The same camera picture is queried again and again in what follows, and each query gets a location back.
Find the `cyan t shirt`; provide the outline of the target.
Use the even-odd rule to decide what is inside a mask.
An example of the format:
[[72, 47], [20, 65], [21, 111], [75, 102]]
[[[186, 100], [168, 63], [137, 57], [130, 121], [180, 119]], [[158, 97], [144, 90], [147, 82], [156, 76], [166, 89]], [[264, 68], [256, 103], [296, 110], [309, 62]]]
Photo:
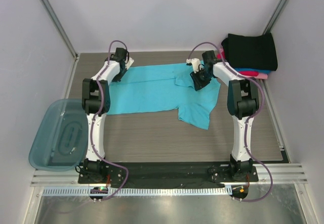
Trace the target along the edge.
[[207, 130], [220, 91], [216, 79], [194, 89], [192, 68], [184, 63], [131, 67], [120, 82], [109, 86], [109, 115], [176, 109], [178, 118]]

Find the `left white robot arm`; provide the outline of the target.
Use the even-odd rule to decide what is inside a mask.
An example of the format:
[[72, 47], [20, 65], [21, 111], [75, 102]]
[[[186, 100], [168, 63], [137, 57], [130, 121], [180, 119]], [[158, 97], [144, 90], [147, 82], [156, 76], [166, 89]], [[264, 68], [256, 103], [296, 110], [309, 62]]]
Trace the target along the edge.
[[126, 48], [108, 54], [102, 68], [82, 82], [82, 108], [88, 121], [88, 148], [79, 173], [79, 183], [102, 183], [107, 179], [104, 124], [110, 109], [109, 85], [118, 82], [133, 64]]

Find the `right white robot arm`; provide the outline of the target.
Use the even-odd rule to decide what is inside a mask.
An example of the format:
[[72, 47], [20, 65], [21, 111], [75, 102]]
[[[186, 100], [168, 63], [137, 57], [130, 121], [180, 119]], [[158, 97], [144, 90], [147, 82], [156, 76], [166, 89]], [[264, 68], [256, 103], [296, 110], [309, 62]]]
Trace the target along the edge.
[[253, 171], [250, 147], [253, 115], [260, 106], [257, 85], [239, 74], [225, 60], [218, 61], [213, 50], [202, 53], [202, 60], [188, 58], [186, 64], [192, 66], [190, 76], [195, 90], [206, 87], [212, 78], [220, 79], [227, 86], [227, 110], [233, 119], [234, 143], [229, 166], [216, 173], [224, 173], [226, 180], [246, 180]]

